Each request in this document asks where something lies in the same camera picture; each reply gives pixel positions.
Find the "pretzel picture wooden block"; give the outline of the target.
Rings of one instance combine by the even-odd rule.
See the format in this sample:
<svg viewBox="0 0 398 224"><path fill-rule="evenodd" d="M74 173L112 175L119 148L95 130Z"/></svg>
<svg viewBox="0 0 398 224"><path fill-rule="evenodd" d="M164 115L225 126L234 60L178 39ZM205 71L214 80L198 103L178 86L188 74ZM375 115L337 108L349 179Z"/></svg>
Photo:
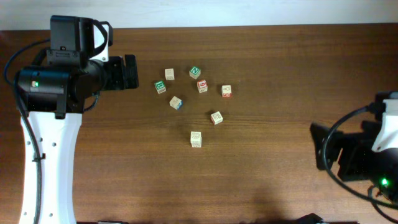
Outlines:
<svg viewBox="0 0 398 224"><path fill-rule="evenodd" d="M192 147L201 147L202 144L201 132L192 131L190 134L190 143Z"/></svg>

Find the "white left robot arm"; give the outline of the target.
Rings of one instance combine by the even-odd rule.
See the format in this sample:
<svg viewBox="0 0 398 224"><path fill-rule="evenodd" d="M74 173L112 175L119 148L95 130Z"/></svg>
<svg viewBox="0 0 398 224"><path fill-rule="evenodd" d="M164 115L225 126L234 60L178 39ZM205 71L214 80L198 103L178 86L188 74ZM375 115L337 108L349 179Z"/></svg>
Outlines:
<svg viewBox="0 0 398 224"><path fill-rule="evenodd" d="M24 133L21 223L75 223L73 163L85 101L139 86L134 55L109 55L113 28L86 17L52 16L50 38L12 83Z"/></svg>

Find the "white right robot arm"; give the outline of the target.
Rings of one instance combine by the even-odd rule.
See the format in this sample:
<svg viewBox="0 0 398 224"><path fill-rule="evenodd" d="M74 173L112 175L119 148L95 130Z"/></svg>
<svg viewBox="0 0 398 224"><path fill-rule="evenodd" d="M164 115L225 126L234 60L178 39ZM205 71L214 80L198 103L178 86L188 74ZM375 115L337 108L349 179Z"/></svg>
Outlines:
<svg viewBox="0 0 398 224"><path fill-rule="evenodd" d="M361 132L344 133L338 127L361 113L374 115L374 121L363 121ZM310 133L315 145L318 170L331 171L334 162L340 166L332 175L338 182L370 180L397 208L397 92L376 94L370 105L357 109L332 127L312 123Z"/></svg>

